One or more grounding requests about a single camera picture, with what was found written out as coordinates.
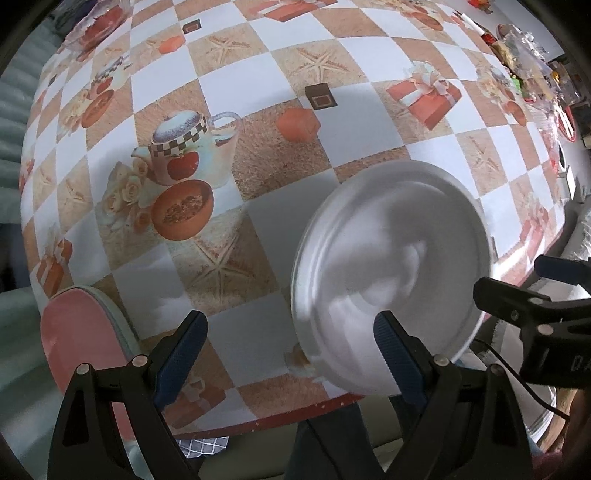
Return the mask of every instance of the teapot print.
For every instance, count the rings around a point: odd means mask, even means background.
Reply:
[[[222,118],[233,121],[216,128],[214,122]],[[162,186],[195,179],[217,189],[232,176],[241,123],[233,112],[211,118],[192,110],[175,112],[155,129],[150,145],[136,148],[132,157],[151,166],[153,180]]]

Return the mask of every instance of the blue gripper pad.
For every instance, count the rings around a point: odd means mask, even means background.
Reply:
[[[534,269],[540,277],[569,285],[582,285],[591,280],[589,267],[576,260],[540,255],[535,259]]]
[[[172,336],[160,340],[176,342],[176,346],[169,346],[172,351],[156,373],[154,404],[160,411],[176,400],[206,338],[207,317],[193,310]]]
[[[427,405],[423,374],[383,313],[374,320],[374,338],[402,398],[421,413]]]

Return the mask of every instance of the starfish print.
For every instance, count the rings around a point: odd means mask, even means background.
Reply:
[[[209,41],[213,43],[214,47],[210,48],[207,53],[217,51],[217,64],[221,65],[226,59],[226,56],[231,50],[243,50],[250,48],[250,44],[246,42],[236,41],[232,38],[210,37]]]
[[[311,70],[316,74],[316,83],[324,83],[324,73],[327,70],[333,72],[348,72],[349,69],[342,63],[337,63],[330,59],[334,53],[332,50],[327,50],[324,53],[311,53],[304,48],[297,48],[297,52],[306,59],[306,63],[301,67],[297,67],[292,74],[306,72]]]
[[[486,151],[480,147],[480,145],[476,142],[476,140],[474,140],[473,138],[471,138],[470,140],[472,140],[472,143],[476,147],[476,150],[478,150],[478,157],[476,159],[476,168],[480,169],[480,168],[484,168],[484,167],[489,167],[491,170],[494,170],[495,172],[500,173],[501,169],[499,168],[499,166],[497,164],[495,164],[495,162],[492,161],[492,159],[490,157],[486,156]]]
[[[234,247],[236,246],[237,242],[238,233],[235,232],[231,239],[223,247],[222,251],[218,256],[215,256],[215,254],[211,252],[208,248],[196,242],[197,249],[203,254],[205,260],[207,261],[207,266],[197,277],[195,277],[191,284],[196,286],[206,281],[207,279],[213,277],[216,283],[216,297],[218,300],[221,300],[224,295],[224,285],[226,277],[243,278],[246,280],[253,279],[254,277],[250,272],[243,270],[240,267],[226,264],[227,261],[230,259],[232,251],[234,250]]]
[[[66,180],[66,188],[68,189],[68,195],[75,202],[84,203],[86,201],[86,197],[84,196],[84,194],[76,190],[76,188],[72,185],[69,179]]]

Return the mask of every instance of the patterned cloth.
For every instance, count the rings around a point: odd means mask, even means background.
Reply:
[[[59,51],[22,156],[40,309],[37,272],[57,227],[72,244],[59,289],[107,294],[144,351],[203,311],[208,341],[164,412],[182,438],[355,401],[315,373],[290,313],[298,241],[341,182],[400,158],[447,170],[482,205],[494,274],[513,283],[564,223],[543,136],[500,62],[452,12],[428,0],[141,0],[95,51]],[[312,109],[306,87],[320,84],[309,91],[330,102]],[[152,134],[184,138],[186,111],[215,128],[155,161]]]

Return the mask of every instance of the white tile square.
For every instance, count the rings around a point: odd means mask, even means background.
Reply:
[[[531,139],[534,141],[535,150],[536,152],[538,152],[540,163],[547,162],[550,158],[550,154],[548,153],[548,149],[546,149],[544,139],[542,138],[542,134],[538,130],[538,126],[533,122],[528,122],[527,130],[530,131]]]
[[[79,128],[61,139],[56,147],[56,181],[60,183],[86,155],[86,130]]]
[[[330,91],[337,106],[314,113],[321,125],[318,138],[333,167],[404,145],[371,83]],[[300,102],[311,108],[306,97]]]
[[[280,287],[290,285],[296,250],[306,225],[338,186],[339,181],[331,168],[247,203],[256,234]]]
[[[251,21],[250,25],[269,50],[334,38],[311,14],[301,15],[284,23],[272,18],[259,18]]]
[[[408,78],[404,70],[413,68],[411,60],[390,37],[349,37],[339,41],[370,82],[404,80]]]
[[[186,45],[162,56],[131,77],[134,113],[196,79],[197,73]]]
[[[455,135],[413,143],[407,145],[407,148],[413,160],[424,161],[442,168],[462,182],[474,198],[478,198],[472,171]]]
[[[343,390],[342,388],[333,385],[328,380],[322,382],[322,386],[326,390],[326,394],[329,396],[329,398],[338,398],[349,393],[346,390]]]
[[[150,5],[154,5],[159,1],[160,0],[139,0],[139,2],[134,3],[134,15],[137,12],[141,12],[144,8],[148,8]]]
[[[68,71],[66,69],[64,72],[61,72],[56,77],[55,81],[49,87],[47,87],[47,93],[45,94],[45,97],[43,98],[43,103],[41,104],[42,108],[45,108],[49,104],[49,102],[53,100],[55,95],[57,95],[57,93],[62,89],[66,82],[67,75]]]
[[[362,8],[361,10],[390,37],[427,39],[408,18],[404,18],[399,12],[381,8]]]
[[[230,177],[230,180],[223,187],[219,187],[213,191],[212,217],[239,207],[243,203],[244,201],[240,195],[240,190],[236,186],[234,177]]]
[[[471,132],[486,128],[484,120],[478,113],[474,102],[459,80],[449,80],[462,93],[462,98],[446,114],[445,118],[455,134]]]
[[[289,373],[284,355],[297,343],[280,292],[210,316],[207,337],[236,387]]]
[[[119,267],[113,277],[140,340],[175,329],[193,310],[164,244]]]
[[[433,42],[433,45],[445,57],[453,71],[456,72],[459,80],[468,80],[470,82],[478,80],[476,67],[460,47],[436,41]]]
[[[61,92],[61,107],[64,108],[64,106],[74,98],[74,95],[88,85],[91,80],[92,62],[87,61],[64,85],[64,89]]]
[[[41,165],[43,160],[49,155],[49,153],[56,147],[57,141],[57,120],[59,115],[47,125],[45,130],[41,132],[41,135],[37,137],[35,142],[35,166]]]
[[[499,257],[505,255],[517,242],[521,233],[521,221],[515,208],[509,184],[480,197],[489,233],[495,239]]]
[[[513,181],[527,173],[525,161],[521,155],[519,144],[509,125],[501,125],[488,129],[495,144],[496,151],[499,154],[503,170],[507,175],[508,181]]]
[[[444,22],[443,31],[448,34],[458,47],[468,50],[480,51],[476,44],[466,35],[459,25],[455,23]]]
[[[186,25],[189,22],[197,19],[201,20],[201,28],[185,35],[187,43],[191,43],[198,38],[203,38],[206,35],[218,32],[224,28],[233,27],[234,25],[238,25],[246,21],[244,15],[242,15],[240,10],[238,10],[238,7],[234,5],[233,2],[218,5],[217,7],[205,10],[205,12],[185,18],[184,20],[180,21],[180,24]]]
[[[229,111],[244,117],[296,98],[271,53],[214,70],[199,84],[212,115]]]
[[[25,138],[22,139],[22,153],[25,154],[29,148],[35,145],[37,140],[37,129],[39,128],[39,115],[33,120],[27,131],[25,132]]]
[[[50,240],[50,231],[60,232],[60,216],[57,209],[57,192],[54,190],[35,212],[35,236],[39,258],[45,255],[45,247]]]
[[[542,206],[546,210],[550,211],[550,209],[554,206],[554,201],[552,200],[552,193],[550,192],[548,180],[546,180],[542,165],[530,170],[528,175],[530,176],[531,187],[534,190],[534,195],[540,199]]]
[[[152,35],[164,30],[178,22],[177,13],[174,8],[167,8],[163,12],[154,15],[152,18],[140,23],[137,27],[131,29],[131,47],[147,40]]]
[[[118,161],[129,166],[133,165],[131,154],[137,146],[134,117],[130,116],[111,130],[88,152],[90,192],[94,203],[100,202],[103,198],[109,174]]]
[[[29,176],[29,180],[25,183],[21,195],[21,225],[26,227],[27,223],[33,216],[33,180]]]
[[[111,273],[94,210],[75,224],[66,238],[72,243],[68,266],[75,285],[91,286]]]
[[[187,432],[194,432],[195,428],[192,426],[196,426],[201,431],[213,430],[255,420],[256,415],[246,406],[238,390],[232,388],[226,390],[226,399],[222,403],[201,415],[185,429]]]

